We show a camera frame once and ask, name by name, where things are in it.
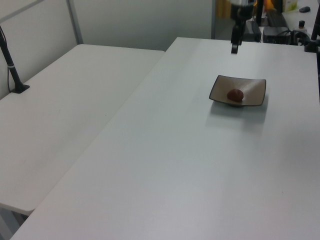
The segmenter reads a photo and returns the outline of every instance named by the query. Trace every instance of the white wall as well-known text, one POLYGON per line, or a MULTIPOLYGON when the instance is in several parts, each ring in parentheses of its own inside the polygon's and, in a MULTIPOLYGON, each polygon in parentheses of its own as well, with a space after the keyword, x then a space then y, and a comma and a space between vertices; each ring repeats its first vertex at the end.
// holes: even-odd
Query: white wall
POLYGON ((85 44, 166 51, 177 37, 211 38, 213 0, 70 2, 85 44))
POLYGON ((43 0, 0 0, 0 23, 43 0))
MULTIPOLYGON (((23 83, 77 45, 66 0, 42 1, 0 25, 23 83)), ((1 52, 0 99, 7 94, 7 63, 1 52)))

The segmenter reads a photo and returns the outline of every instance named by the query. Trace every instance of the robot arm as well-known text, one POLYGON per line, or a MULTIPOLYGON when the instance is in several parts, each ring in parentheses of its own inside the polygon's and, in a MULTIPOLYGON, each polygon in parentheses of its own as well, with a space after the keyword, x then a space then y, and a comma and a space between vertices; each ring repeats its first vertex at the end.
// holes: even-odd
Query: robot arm
POLYGON ((238 53, 245 32, 246 21, 253 16, 255 0, 229 0, 231 3, 230 17, 235 20, 231 35, 231 53, 238 53))

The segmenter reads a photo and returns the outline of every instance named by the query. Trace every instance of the electronic equipment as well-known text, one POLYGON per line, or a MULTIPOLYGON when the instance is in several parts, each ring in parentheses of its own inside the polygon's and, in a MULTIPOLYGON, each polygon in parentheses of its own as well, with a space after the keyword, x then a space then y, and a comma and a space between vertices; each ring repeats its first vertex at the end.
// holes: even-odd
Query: electronic equipment
POLYGON ((260 43, 261 31, 256 21, 247 21, 245 23, 243 41, 260 43))
POLYGON ((252 18, 255 0, 229 0, 231 2, 230 17, 235 20, 231 35, 231 53, 238 53, 245 33, 246 22, 252 18))
POLYGON ((288 24, 281 12, 276 9, 270 9, 266 11, 267 20, 270 27, 285 27, 288 28, 288 24))
POLYGON ((290 31, 287 27, 265 26, 263 42, 267 44, 290 44, 290 31))

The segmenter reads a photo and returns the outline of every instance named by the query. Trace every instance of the computer mouse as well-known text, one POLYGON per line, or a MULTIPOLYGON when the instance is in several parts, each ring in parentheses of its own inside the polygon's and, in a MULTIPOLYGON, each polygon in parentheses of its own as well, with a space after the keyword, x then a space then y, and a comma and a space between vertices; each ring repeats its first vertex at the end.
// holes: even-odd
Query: computer mouse
POLYGON ((299 9, 300 13, 307 13, 310 12, 310 7, 309 6, 304 6, 302 8, 299 9))

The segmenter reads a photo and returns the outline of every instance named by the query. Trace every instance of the table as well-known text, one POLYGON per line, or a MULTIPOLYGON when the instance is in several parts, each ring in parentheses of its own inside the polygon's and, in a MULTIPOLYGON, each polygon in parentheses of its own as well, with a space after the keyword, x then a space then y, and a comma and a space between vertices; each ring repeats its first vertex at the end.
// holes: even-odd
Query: table
POLYGON ((29 215, 164 52, 78 45, 0 101, 0 207, 29 215))
POLYGON ((178 38, 12 240, 317 240, 316 55, 178 38), (209 99, 266 79, 260 107, 209 99))
POLYGON ((311 35, 314 29, 315 20, 318 12, 319 3, 317 0, 299 0, 297 4, 297 9, 293 11, 283 12, 282 15, 288 24, 290 30, 294 27, 299 26, 299 21, 305 21, 305 28, 307 32, 311 35), (310 7, 310 12, 301 13, 299 9, 302 7, 310 7))

